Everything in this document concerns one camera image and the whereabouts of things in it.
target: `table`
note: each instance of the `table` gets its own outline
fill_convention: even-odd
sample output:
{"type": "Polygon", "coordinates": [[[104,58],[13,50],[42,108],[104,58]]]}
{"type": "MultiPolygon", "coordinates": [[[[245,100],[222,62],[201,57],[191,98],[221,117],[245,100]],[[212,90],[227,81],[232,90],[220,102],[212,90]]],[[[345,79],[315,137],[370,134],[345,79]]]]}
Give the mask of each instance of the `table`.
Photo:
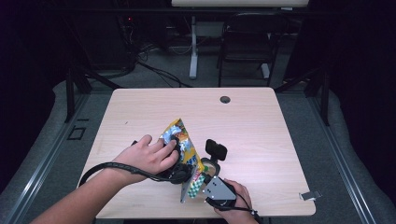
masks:
{"type": "MultiPolygon", "coordinates": [[[[113,92],[83,174],[111,161],[122,150],[151,134],[156,142],[173,120],[182,118],[200,157],[206,139],[228,148],[219,176],[247,186],[254,209],[263,217],[310,216],[314,202],[290,134],[270,88],[119,89],[113,92]],[[221,96],[231,101],[224,104],[221,96]]],[[[205,196],[180,203],[180,185],[143,182],[122,189],[98,218],[219,217],[205,196]]]]}
{"type": "MultiPolygon", "coordinates": [[[[283,7],[291,10],[293,7],[306,7],[309,0],[172,0],[173,7],[283,7]]],[[[196,48],[197,27],[199,24],[193,16],[191,19],[191,63],[190,78],[197,78],[198,49],[196,48]]],[[[215,33],[221,33],[221,25],[215,33]]],[[[262,65],[262,74],[269,77],[268,64],[262,65]]]]}

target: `white desk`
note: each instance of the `white desk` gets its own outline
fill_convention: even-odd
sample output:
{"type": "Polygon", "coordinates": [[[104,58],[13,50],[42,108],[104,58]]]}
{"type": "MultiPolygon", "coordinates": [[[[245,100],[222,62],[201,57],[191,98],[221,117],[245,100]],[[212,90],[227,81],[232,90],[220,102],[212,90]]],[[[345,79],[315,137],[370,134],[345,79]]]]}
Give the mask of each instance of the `white desk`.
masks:
{"type": "MultiPolygon", "coordinates": [[[[309,0],[172,0],[173,7],[306,7],[309,0]]],[[[190,78],[197,78],[198,49],[196,48],[196,21],[191,20],[191,64],[190,78]]],[[[268,77],[268,65],[262,66],[264,77],[268,77]]]]}
{"type": "MultiPolygon", "coordinates": [[[[151,134],[153,141],[175,119],[182,118],[200,157],[206,139],[228,148],[219,176],[247,186],[261,216],[310,216],[312,201],[290,134],[270,88],[133,89],[114,91],[92,145],[83,174],[111,161],[134,140],[151,134]],[[219,98],[229,96],[223,104],[219,98]]],[[[219,217],[205,196],[180,203],[180,185],[150,179],[121,190],[99,218],[219,217]]]]}

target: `gray carpet floor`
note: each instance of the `gray carpet floor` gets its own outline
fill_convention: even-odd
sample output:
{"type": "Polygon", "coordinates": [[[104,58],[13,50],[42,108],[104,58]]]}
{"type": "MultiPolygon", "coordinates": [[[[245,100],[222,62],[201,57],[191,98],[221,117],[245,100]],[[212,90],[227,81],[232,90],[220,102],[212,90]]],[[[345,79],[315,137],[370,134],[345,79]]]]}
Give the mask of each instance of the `gray carpet floor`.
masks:
{"type": "MultiPolygon", "coordinates": [[[[272,87],[282,84],[284,69],[292,46],[293,38],[291,37],[282,42],[272,87]]],[[[190,52],[178,54],[172,50],[168,52],[153,50],[148,53],[145,63],[170,72],[179,77],[182,82],[193,87],[216,87],[217,49],[213,46],[202,45],[199,50],[198,77],[195,80],[189,79],[190,52]]],[[[251,66],[247,65],[239,69],[247,71],[251,69],[251,66]]],[[[125,88],[170,88],[159,76],[139,65],[131,74],[111,80],[125,88]]],[[[111,90],[102,83],[93,79],[90,82],[93,86],[92,94],[81,95],[76,91],[76,96],[81,104],[75,118],[69,124],[64,124],[66,116],[65,84],[61,83],[54,88],[57,98],[49,120],[20,170],[0,195],[0,223],[6,223],[10,220],[10,222],[16,220],[16,223],[29,223],[34,217],[76,188],[111,95],[111,90]],[[73,128],[85,130],[80,140],[67,140],[73,128]],[[31,177],[35,174],[36,167],[55,147],[59,148],[59,153],[53,155],[54,163],[49,165],[49,171],[43,176],[45,181],[37,187],[38,191],[34,191],[24,207],[18,207],[17,205],[20,202],[24,202],[21,195],[26,192],[25,187],[28,186],[31,177]],[[9,219],[15,216],[15,213],[20,213],[18,218],[9,219]]],[[[177,86],[176,83],[170,82],[170,84],[174,87],[177,86]]],[[[244,83],[242,85],[250,86],[251,84],[244,83]]],[[[308,186],[311,190],[320,190],[323,196],[316,200],[317,212],[311,217],[272,217],[271,221],[275,224],[364,223],[357,212],[356,204],[351,200],[346,181],[340,175],[340,170],[334,162],[332,144],[323,131],[321,120],[316,116],[318,109],[313,105],[317,100],[315,98],[305,98],[302,92],[303,87],[304,83],[287,92],[279,93],[277,99],[303,167],[308,186]]],[[[338,100],[333,94],[330,97],[329,109],[331,126],[328,129],[335,136],[351,173],[361,187],[362,195],[373,214],[375,223],[396,223],[394,205],[376,186],[348,141],[347,127],[338,100]]],[[[97,221],[97,223],[122,222],[123,220],[97,221]]],[[[164,223],[164,221],[131,220],[131,223],[164,223]]],[[[213,222],[208,220],[178,220],[177,223],[213,222]]]]}

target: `chip bag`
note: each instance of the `chip bag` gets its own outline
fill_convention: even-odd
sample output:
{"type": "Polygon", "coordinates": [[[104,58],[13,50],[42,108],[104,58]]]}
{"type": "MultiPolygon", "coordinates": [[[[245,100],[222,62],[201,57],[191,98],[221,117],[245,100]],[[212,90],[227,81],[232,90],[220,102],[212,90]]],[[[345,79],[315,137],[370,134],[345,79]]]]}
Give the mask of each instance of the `chip bag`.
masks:
{"type": "Polygon", "coordinates": [[[195,174],[192,175],[192,181],[189,189],[189,196],[194,198],[198,193],[198,189],[202,186],[204,182],[204,177],[201,173],[205,170],[205,166],[202,164],[195,147],[190,140],[189,134],[184,127],[183,121],[181,119],[176,119],[173,121],[163,132],[161,138],[167,145],[172,139],[172,135],[178,138],[180,145],[180,159],[179,162],[197,166],[195,174]]]}

